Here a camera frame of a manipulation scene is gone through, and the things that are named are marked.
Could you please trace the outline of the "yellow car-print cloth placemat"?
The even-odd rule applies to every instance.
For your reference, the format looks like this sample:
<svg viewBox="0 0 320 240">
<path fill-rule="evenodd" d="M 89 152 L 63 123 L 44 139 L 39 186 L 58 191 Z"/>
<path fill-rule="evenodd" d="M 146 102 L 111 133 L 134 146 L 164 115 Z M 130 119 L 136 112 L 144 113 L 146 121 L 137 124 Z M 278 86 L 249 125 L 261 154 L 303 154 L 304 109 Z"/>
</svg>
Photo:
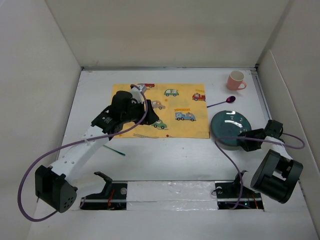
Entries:
<svg viewBox="0 0 320 240">
<path fill-rule="evenodd" d="M 210 137 L 209 117 L 203 83 L 138 83 L 159 117 L 151 125 L 139 125 L 118 138 Z"/>
</svg>

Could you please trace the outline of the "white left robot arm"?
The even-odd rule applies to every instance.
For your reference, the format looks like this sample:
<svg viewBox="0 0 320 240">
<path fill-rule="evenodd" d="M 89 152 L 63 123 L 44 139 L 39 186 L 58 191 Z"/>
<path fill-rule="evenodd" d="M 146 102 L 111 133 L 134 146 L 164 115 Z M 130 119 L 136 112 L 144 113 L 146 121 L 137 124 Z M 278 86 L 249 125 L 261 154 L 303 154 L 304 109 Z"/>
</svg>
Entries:
<svg viewBox="0 0 320 240">
<path fill-rule="evenodd" d="M 36 196 L 57 212 L 66 212 L 77 197 L 78 189 L 71 183 L 96 151 L 117 134 L 122 134 L 124 124 L 152 125 L 158 120 L 151 100 L 144 99 L 139 90 L 117 91 L 111 105 L 91 122 L 84 139 L 50 166 L 37 168 Z"/>
</svg>

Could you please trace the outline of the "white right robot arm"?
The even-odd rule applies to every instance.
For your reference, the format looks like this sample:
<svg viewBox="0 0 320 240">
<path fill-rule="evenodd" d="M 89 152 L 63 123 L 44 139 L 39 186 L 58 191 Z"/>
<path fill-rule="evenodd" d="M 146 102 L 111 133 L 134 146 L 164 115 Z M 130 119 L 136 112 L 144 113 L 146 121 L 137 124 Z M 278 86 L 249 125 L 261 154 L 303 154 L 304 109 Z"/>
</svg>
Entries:
<svg viewBox="0 0 320 240">
<path fill-rule="evenodd" d="M 252 189 L 272 200 L 285 204 L 291 197 L 303 171 L 303 164 L 294 160 L 286 151 L 283 124 L 269 120 L 265 128 L 244 131 L 237 143 L 246 152 L 263 150 L 265 156 L 255 171 L 243 170 L 231 184 L 231 191 L 243 197 Z"/>
</svg>

